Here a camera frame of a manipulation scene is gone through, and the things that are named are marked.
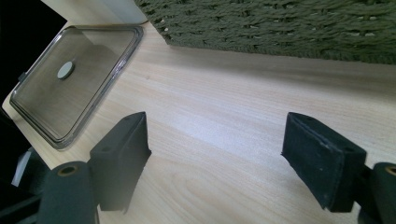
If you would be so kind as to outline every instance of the green wicker basket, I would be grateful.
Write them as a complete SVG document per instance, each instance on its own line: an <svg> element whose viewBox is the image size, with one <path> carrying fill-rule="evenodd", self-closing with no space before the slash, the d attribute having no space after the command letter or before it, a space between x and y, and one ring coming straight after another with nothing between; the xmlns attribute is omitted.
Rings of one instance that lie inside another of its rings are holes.
<svg viewBox="0 0 396 224"><path fill-rule="evenodd" d="M175 46L396 64L396 0L135 0Z"/></svg>

